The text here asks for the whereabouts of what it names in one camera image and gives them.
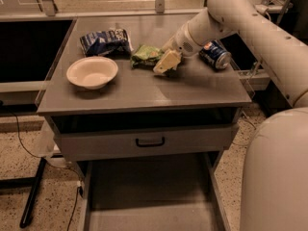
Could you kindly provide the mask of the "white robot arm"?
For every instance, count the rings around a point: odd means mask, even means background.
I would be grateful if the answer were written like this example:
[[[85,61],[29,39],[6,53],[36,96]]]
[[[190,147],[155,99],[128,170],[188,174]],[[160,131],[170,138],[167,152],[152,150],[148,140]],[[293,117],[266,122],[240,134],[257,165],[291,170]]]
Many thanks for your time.
[[[241,37],[291,106],[261,123],[246,150],[240,231],[308,231],[308,45],[251,0],[207,0],[163,50],[189,57],[229,33]]]

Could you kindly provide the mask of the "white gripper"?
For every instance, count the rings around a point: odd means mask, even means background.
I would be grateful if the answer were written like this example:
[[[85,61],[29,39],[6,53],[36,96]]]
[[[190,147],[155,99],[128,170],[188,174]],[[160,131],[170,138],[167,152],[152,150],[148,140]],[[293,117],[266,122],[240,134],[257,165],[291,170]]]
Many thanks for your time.
[[[202,48],[202,43],[199,41],[201,36],[202,29],[200,26],[192,22],[185,23],[162,46],[165,53],[156,63],[153,71],[156,74],[163,74],[172,68],[176,68],[181,63],[182,56],[190,57],[196,54]]]

